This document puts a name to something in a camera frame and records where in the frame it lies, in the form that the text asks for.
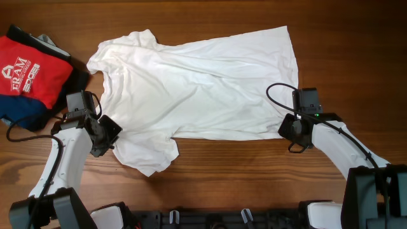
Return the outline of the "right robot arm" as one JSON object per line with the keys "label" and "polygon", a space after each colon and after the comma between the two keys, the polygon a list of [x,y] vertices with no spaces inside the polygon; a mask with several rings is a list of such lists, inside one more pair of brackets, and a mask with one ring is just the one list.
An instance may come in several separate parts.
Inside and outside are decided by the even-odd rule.
{"label": "right robot arm", "polygon": [[317,120],[287,114],[278,130],[306,150],[322,151],[346,179],[342,203],[305,202],[308,228],[406,228],[406,165],[391,164],[357,140],[334,113]]}

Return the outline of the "white t-shirt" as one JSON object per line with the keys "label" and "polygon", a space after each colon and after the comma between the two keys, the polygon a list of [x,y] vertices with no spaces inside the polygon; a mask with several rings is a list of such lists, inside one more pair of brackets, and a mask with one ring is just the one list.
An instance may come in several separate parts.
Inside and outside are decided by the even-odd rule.
{"label": "white t-shirt", "polygon": [[135,31],[101,42],[86,66],[102,73],[102,112],[121,127],[115,157],[145,176],[178,157],[178,138],[278,138],[299,83],[286,26],[177,46]]}

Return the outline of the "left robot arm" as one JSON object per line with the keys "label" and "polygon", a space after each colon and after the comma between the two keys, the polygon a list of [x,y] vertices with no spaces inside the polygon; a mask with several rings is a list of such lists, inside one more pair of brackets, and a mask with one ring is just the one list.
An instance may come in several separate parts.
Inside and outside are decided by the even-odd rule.
{"label": "left robot arm", "polygon": [[78,195],[87,156],[112,149],[121,131],[106,115],[65,114],[52,128],[52,150],[38,183],[27,199],[11,205],[11,226],[41,228],[56,219],[61,228],[126,228],[123,204],[88,212]]}

